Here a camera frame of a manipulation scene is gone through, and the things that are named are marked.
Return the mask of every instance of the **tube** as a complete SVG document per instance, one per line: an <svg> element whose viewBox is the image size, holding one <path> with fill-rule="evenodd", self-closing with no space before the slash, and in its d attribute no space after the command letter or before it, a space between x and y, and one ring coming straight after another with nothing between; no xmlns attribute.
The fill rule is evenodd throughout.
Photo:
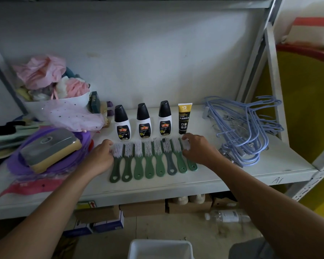
<svg viewBox="0 0 324 259"><path fill-rule="evenodd" d="M185 134L188 121L190 119L192 103L189 104L178 104L179 106L179 134Z"/></svg>

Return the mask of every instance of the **black cap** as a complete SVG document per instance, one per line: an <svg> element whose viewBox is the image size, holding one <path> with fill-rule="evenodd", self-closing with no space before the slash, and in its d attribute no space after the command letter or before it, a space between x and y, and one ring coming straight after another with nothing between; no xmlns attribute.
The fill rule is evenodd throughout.
<svg viewBox="0 0 324 259"><path fill-rule="evenodd" d="M168 101L162 101L160 103L159 117L168 117L171 116L170 107Z"/></svg>
<svg viewBox="0 0 324 259"><path fill-rule="evenodd" d="M127 117L127 113L124 107L120 104L115 107L114 110L114 121L115 122L125 122L129 118Z"/></svg>
<svg viewBox="0 0 324 259"><path fill-rule="evenodd" d="M137 120L145 120L147 118L150 118L149 112L147 111L147 106L145 103L138 104L138 110L137 110Z"/></svg>

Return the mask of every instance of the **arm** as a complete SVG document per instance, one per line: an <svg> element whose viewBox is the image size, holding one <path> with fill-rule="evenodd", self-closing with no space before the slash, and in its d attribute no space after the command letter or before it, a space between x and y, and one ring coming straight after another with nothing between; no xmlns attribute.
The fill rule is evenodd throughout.
<svg viewBox="0 0 324 259"><path fill-rule="evenodd" d="M231 163L199 135L186 134L186 158L214 171L283 259L324 259L324 218Z"/></svg>
<svg viewBox="0 0 324 259"><path fill-rule="evenodd" d="M0 240L0 259L51 258L74 207L88 183L113 163L104 140L43 203L5 238Z"/></svg>

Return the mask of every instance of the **floor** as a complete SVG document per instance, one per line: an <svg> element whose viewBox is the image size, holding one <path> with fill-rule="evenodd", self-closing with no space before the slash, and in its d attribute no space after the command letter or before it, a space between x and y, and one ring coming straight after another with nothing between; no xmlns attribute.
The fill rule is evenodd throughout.
<svg viewBox="0 0 324 259"><path fill-rule="evenodd" d="M125 218L124 229L80 238L73 259L126 259L133 239L187 240L194 258L225 259L234 243L260 237L251 224L230 224L227 237L204 214L161 214Z"/></svg>

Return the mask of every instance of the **white bristles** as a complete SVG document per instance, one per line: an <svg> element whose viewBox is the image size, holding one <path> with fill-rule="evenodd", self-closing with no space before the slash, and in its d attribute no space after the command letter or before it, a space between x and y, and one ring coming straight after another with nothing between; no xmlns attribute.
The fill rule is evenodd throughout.
<svg viewBox="0 0 324 259"><path fill-rule="evenodd" d="M164 151L165 153L168 153L168 152L171 152L171 151L172 151L172 146L171 146L171 144L170 144L169 139L165 139L165 138L163 138L163 139L162 139L162 143L163 143L163 151Z"/></svg>
<svg viewBox="0 0 324 259"><path fill-rule="evenodd" d="M190 145L190 142L188 141L188 139L186 140L181 140L182 142L182 147L185 149L185 150L189 150L191 149L191 145Z"/></svg>
<svg viewBox="0 0 324 259"><path fill-rule="evenodd" d="M175 152L181 152L181 145L177 138L172 138L173 148Z"/></svg>
<svg viewBox="0 0 324 259"><path fill-rule="evenodd" d="M152 146L151 146L151 141L146 141L144 142L144 146L145 146L145 152L144 154L146 156L151 156L152 155Z"/></svg>
<svg viewBox="0 0 324 259"><path fill-rule="evenodd" d="M134 144L134 156L136 157L143 156L142 141L138 141Z"/></svg>
<svg viewBox="0 0 324 259"><path fill-rule="evenodd" d="M124 147L124 144L115 144L114 145L114 153L113 156L115 158L120 158L122 157L122 149Z"/></svg>
<svg viewBox="0 0 324 259"><path fill-rule="evenodd" d="M155 150L155 155L162 154L161 141L158 138L154 138L154 150Z"/></svg>
<svg viewBox="0 0 324 259"><path fill-rule="evenodd" d="M133 143L125 144L125 157L133 156Z"/></svg>

